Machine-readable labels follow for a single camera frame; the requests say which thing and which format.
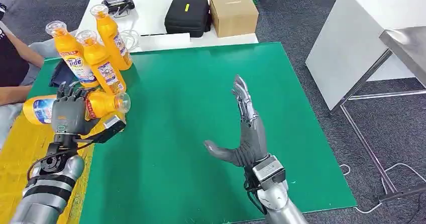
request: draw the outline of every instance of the silver robotic arm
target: silver robotic arm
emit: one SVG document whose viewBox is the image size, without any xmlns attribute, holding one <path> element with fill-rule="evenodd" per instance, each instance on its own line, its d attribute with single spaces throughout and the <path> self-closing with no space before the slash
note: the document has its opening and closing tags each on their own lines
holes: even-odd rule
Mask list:
<svg viewBox="0 0 426 224">
<path fill-rule="evenodd" d="M 275 156 L 268 153 L 263 122 L 253 108 L 246 83 L 238 75 L 232 92 L 241 115 L 240 146 L 231 150 L 207 140 L 205 147 L 214 157 L 244 167 L 247 195 L 269 224 L 307 223 L 287 195 L 285 169 Z"/>
<path fill-rule="evenodd" d="M 126 126 L 119 117 L 113 116 L 104 122 L 104 131 L 81 139 L 80 135 L 87 135 L 99 119 L 84 119 L 84 100 L 90 89 L 73 90 L 74 85 L 59 87 L 52 108 L 54 140 L 49 144 L 46 156 L 29 168 L 28 184 L 11 224 L 56 223 L 68 203 L 77 179 L 83 173 L 84 161 L 77 150 L 92 143 L 105 143 Z M 77 143 L 86 144 L 78 147 Z"/>
</svg>

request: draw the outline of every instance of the metal table leg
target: metal table leg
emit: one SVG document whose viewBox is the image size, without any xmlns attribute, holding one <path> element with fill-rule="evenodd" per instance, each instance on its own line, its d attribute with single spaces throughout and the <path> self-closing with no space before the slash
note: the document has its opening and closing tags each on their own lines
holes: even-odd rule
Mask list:
<svg viewBox="0 0 426 224">
<path fill-rule="evenodd" d="M 349 124 L 353 128 L 355 134 L 357 135 L 358 139 L 361 141 L 361 144 L 367 151 L 368 155 L 370 156 L 371 160 L 373 161 L 374 165 L 377 167 L 377 169 L 380 172 L 380 175 L 383 178 L 384 183 L 389 187 L 390 193 L 386 193 L 385 195 L 382 195 L 378 197 L 378 200 L 380 203 L 391 201 L 394 199 L 399 199 L 406 196 L 411 196 L 420 192 L 426 191 L 426 183 L 418 184 L 415 186 L 411 186 L 409 188 L 402 189 L 398 191 L 393 184 L 393 182 L 390 180 L 389 176 L 387 175 L 385 169 L 381 165 L 380 161 L 374 154 L 373 150 L 371 149 L 368 142 L 365 140 L 364 136 L 362 135 L 361 131 L 359 130 L 358 126 L 352 119 L 351 115 L 349 114 L 348 110 L 344 106 L 344 103 L 347 100 L 360 100 L 360 99 L 371 99 L 371 98 L 383 98 L 383 97 L 394 97 L 394 96 L 405 96 L 405 95 L 417 95 L 417 94 L 426 94 L 426 89 L 422 90 L 414 90 L 414 91 L 405 91 L 405 92 L 391 92 L 391 93 L 379 93 L 379 94 L 366 94 L 366 95 L 358 95 L 355 96 L 354 94 L 364 85 L 364 83 L 368 80 L 368 78 L 373 75 L 373 73 L 392 55 L 393 53 L 386 49 L 383 54 L 377 59 L 377 61 L 367 70 L 367 72 L 360 78 L 360 80 L 348 91 L 348 93 L 342 98 L 342 100 L 331 110 L 331 114 L 335 113 L 337 109 L 341 109 L 343 114 L 345 115 L 346 119 L 348 120 Z"/>
<path fill-rule="evenodd" d="M 368 155 L 370 156 L 371 160 L 373 160 L 374 165 L 377 167 L 377 169 L 380 172 L 380 175 L 382 176 L 384 182 L 389 186 L 389 189 L 392 193 L 396 192 L 395 185 L 393 185 L 392 181 L 390 180 L 389 176 L 386 174 L 385 170 L 382 167 L 382 164 L 380 164 L 379 159 L 377 159 L 376 155 L 374 154 L 373 150 L 371 149 L 368 142 L 365 140 L 364 136 L 362 135 L 361 131 L 359 130 L 358 126 L 352 119 L 351 115 L 349 114 L 346 107 L 342 104 L 340 105 L 340 109 L 342 109 L 343 113 L 345 114 L 346 119 L 351 124 L 351 127 L 354 129 L 356 135 L 358 136 L 358 139 L 361 141 L 361 144 L 364 146 L 365 150 L 367 151 Z"/>
</svg>

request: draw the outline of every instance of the bottle cap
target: bottle cap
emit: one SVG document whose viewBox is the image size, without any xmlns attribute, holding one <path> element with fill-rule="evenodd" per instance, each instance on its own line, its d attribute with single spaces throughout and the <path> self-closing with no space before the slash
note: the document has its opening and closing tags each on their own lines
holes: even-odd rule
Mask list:
<svg viewBox="0 0 426 224">
<path fill-rule="evenodd" d="M 60 37 L 68 33 L 66 24 L 61 21 L 53 21 L 46 25 L 47 34 L 52 37 Z"/>
<path fill-rule="evenodd" d="M 75 37 L 77 38 L 77 41 L 83 46 L 91 46 L 97 43 L 97 34 L 91 30 L 84 30 L 78 33 Z"/>
<path fill-rule="evenodd" d="M 118 111 L 127 113 L 130 110 L 130 96 L 125 92 L 120 92 L 114 98 L 114 102 Z"/>
<path fill-rule="evenodd" d="M 97 19 L 104 18 L 108 15 L 108 7 L 102 4 L 94 5 L 90 9 L 90 13 Z"/>
</svg>

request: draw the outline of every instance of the tide bottle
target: tide bottle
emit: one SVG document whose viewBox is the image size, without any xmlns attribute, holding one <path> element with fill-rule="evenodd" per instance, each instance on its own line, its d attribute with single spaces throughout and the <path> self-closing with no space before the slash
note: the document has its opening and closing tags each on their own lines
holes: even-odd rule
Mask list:
<svg viewBox="0 0 426 224">
<path fill-rule="evenodd" d="M 111 95 L 125 92 L 124 79 L 112 64 L 114 59 L 107 48 L 97 42 L 96 32 L 85 30 L 78 33 L 76 38 L 83 45 L 84 58 L 104 91 Z"/>
<path fill-rule="evenodd" d="M 117 23 L 108 15 L 108 7 L 95 5 L 90 13 L 96 18 L 96 27 L 103 44 L 113 58 L 113 64 L 119 70 L 127 70 L 132 66 L 132 58 L 121 38 Z"/>
<path fill-rule="evenodd" d="M 46 25 L 46 32 L 53 37 L 56 50 L 81 85 L 84 87 L 98 86 L 96 77 L 84 59 L 83 47 L 67 31 L 66 24 L 61 21 L 50 22 Z"/>
<path fill-rule="evenodd" d="M 55 94 L 30 98 L 23 106 L 25 117 L 36 125 L 50 124 L 55 100 Z M 127 113 L 130 110 L 130 97 L 125 92 L 109 95 L 97 90 L 88 94 L 85 105 L 86 119 L 97 119 L 115 111 Z"/>
</svg>

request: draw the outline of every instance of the floor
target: floor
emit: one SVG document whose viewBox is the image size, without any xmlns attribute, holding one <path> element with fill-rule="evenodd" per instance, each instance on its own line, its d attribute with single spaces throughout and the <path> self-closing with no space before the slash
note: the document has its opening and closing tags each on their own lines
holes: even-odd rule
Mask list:
<svg viewBox="0 0 426 224">
<path fill-rule="evenodd" d="M 30 44 L 50 38 L 45 25 L 53 20 L 67 23 L 75 30 L 88 0 L 0 0 L 9 7 L 3 22 L 24 42 Z M 281 42 L 290 58 L 316 117 L 328 138 L 337 161 L 351 166 L 346 180 L 359 208 L 368 210 L 384 189 L 380 175 L 343 113 L 334 116 L 315 85 L 304 62 L 335 0 L 259 0 L 260 13 L 256 34 L 260 42 Z M 370 83 L 363 92 L 419 89 L 415 79 Z M 350 102 L 348 110 L 371 143 L 385 168 L 403 162 L 426 176 L 426 99 L 405 96 Z M 405 167 L 389 171 L 397 188 L 421 183 Z M 426 223 L 426 194 L 395 200 L 369 214 L 353 208 L 306 214 L 309 223 Z"/>
</svg>

